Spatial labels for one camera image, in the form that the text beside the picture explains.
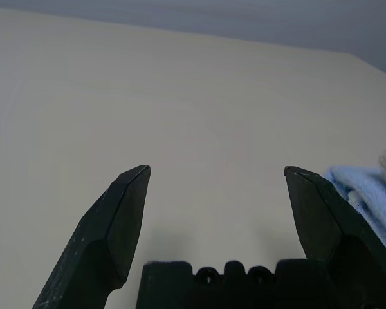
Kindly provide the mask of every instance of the gray wall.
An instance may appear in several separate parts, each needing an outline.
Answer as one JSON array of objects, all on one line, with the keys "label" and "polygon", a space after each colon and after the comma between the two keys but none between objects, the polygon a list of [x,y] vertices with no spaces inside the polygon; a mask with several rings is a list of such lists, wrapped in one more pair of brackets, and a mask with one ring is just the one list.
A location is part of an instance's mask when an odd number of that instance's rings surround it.
[{"label": "gray wall", "polygon": [[348,52],[386,72],[386,0],[0,0],[0,6]]}]

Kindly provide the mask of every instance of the background wall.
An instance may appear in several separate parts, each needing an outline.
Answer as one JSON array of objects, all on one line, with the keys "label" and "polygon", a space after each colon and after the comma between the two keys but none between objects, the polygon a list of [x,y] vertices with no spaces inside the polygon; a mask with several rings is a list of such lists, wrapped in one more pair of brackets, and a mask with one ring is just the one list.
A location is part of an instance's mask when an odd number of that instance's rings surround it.
[{"label": "background wall", "polygon": [[348,52],[386,72],[386,0],[0,0],[0,6]]},{"label": "background wall", "polygon": [[346,53],[0,9],[0,309],[31,308],[78,221],[149,164],[142,267],[303,258],[283,170],[377,165],[386,74]]}]

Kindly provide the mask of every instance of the black plastic mount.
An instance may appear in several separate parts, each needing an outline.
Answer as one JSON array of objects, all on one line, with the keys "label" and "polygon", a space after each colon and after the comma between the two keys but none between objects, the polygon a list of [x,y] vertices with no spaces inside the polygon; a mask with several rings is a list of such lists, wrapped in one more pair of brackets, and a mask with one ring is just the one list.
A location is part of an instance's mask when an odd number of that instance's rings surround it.
[{"label": "black plastic mount", "polygon": [[[148,263],[137,309],[386,309],[386,248],[318,174],[285,168],[291,207],[307,260],[224,274],[186,262]],[[102,309],[127,280],[142,225],[150,167],[121,174],[80,220],[33,309]]]}]

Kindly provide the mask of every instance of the screw hole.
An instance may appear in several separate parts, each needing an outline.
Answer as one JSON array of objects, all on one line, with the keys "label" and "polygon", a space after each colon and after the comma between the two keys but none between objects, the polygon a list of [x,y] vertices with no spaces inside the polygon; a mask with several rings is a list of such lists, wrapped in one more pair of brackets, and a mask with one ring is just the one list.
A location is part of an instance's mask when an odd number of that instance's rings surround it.
[{"label": "screw hole", "polygon": [[202,268],[196,274],[199,284],[204,286],[214,286],[219,282],[219,273],[211,267]]},{"label": "screw hole", "polygon": [[262,285],[265,283],[272,283],[274,280],[273,274],[263,266],[256,266],[249,270],[248,274],[257,285]]}]

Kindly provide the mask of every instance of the blue towel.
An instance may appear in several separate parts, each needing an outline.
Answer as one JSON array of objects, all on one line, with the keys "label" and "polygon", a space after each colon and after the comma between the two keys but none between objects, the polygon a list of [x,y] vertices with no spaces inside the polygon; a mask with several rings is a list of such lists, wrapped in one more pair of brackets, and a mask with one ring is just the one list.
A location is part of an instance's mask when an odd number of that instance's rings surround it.
[{"label": "blue towel", "polygon": [[386,247],[386,182],[379,168],[336,165],[325,175],[368,222]]}]

